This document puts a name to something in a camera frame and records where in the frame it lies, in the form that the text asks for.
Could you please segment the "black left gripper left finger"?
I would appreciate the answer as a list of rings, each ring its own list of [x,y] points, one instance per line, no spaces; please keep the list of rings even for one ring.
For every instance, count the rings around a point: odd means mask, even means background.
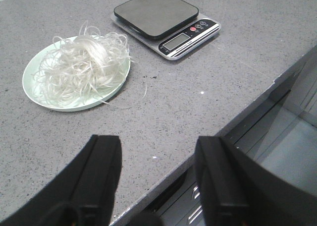
[[[107,226],[122,167],[118,136],[92,135],[81,152],[2,226]]]

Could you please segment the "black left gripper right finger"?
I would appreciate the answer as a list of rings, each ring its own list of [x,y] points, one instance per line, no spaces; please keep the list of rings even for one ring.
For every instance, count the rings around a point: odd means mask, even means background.
[[[200,136],[195,174],[207,226],[315,226],[317,198],[223,137]]]

